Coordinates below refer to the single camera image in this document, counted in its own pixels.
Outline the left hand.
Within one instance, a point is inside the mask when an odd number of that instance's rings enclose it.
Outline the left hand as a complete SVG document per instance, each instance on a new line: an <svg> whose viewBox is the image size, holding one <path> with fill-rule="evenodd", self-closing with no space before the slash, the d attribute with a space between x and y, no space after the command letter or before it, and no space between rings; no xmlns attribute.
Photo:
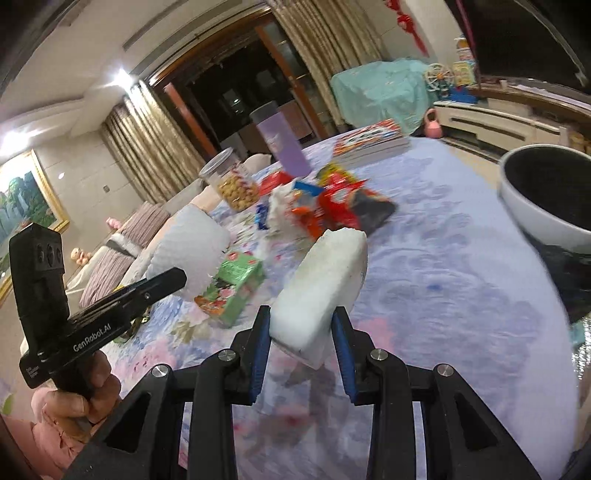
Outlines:
<svg viewBox="0 0 591 480"><path fill-rule="evenodd" d="M120 403L121 384L101 350L88 357L76 373L86 396L57 388L45 397L44 412L69 439L87 443Z"/></svg>

